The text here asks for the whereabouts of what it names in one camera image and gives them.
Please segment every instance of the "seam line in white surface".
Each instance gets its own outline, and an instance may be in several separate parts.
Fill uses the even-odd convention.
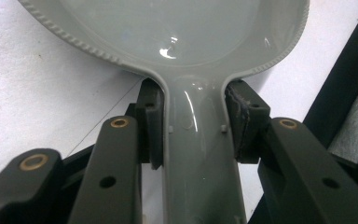
[[[144,78],[139,78],[135,84],[133,84],[130,89],[112,106],[112,108],[110,108],[105,115],[103,115],[103,117],[94,125],[94,127],[91,128],[91,130],[89,130],[89,132],[80,140],[80,142],[78,144],[76,144],[76,146],[74,148],[72,148],[72,150],[68,153],[68,155],[66,155],[66,157],[69,157],[74,151],[75,149],[87,138],[87,136],[90,135],[90,133],[98,126],[98,124],[100,124],[103,119],[124,99],[124,97],[126,97],[126,95],[128,95],[130,93],[130,91],[132,91],[132,89],[140,82],[144,80]]]

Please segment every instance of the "brass rivet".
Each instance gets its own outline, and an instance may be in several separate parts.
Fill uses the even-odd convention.
[[[127,119],[114,119],[110,125],[114,128],[124,128],[129,124]]]
[[[279,123],[287,129],[296,129],[297,128],[297,124],[295,122],[291,121],[290,119],[281,119],[279,121]]]
[[[47,155],[45,155],[45,154],[34,154],[32,156],[29,156],[29,157],[25,158],[20,163],[20,169],[22,169],[22,171],[36,170],[36,169],[39,169],[40,167],[42,167],[44,164],[46,164],[46,162],[48,162],[48,156]]]

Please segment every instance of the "white surface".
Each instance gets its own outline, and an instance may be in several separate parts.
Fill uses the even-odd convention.
[[[357,22],[358,0],[311,0],[292,53],[266,75],[250,77],[272,117],[305,118]],[[141,79],[67,45],[19,3],[0,1],[0,170],[34,147],[52,147],[66,157],[91,145],[101,121],[136,100]],[[255,170],[241,165],[247,215],[262,194]],[[160,174],[145,173],[152,179],[144,184],[147,220],[161,223],[153,205],[161,202]]]

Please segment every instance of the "brass screw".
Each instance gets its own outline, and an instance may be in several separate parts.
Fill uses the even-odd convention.
[[[114,119],[110,125],[114,128],[124,128],[126,127],[130,122],[127,119]]]
[[[297,124],[295,122],[291,121],[290,119],[281,119],[279,121],[279,123],[287,129],[296,129],[297,128]]]
[[[40,167],[42,167],[44,164],[46,164],[46,162],[48,162],[48,156],[47,155],[45,155],[45,154],[34,154],[32,156],[29,156],[29,157],[25,158],[20,163],[20,169],[22,169],[22,171],[36,170],[36,169],[39,169]]]

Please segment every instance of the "white table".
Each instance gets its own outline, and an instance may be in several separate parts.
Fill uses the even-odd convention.
[[[271,116],[303,120],[358,22],[358,0],[311,0],[296,48],[265,73],[247,78]],[[0,1],[0,171],[35,147],[65,158],[94,143],[105,119],[135,102],[143,78],[74,49],[15,1]],[[249,217],[262,189],[256,165],[241,165]],[[144,213],[161,223],[161,173],[144,165]]]

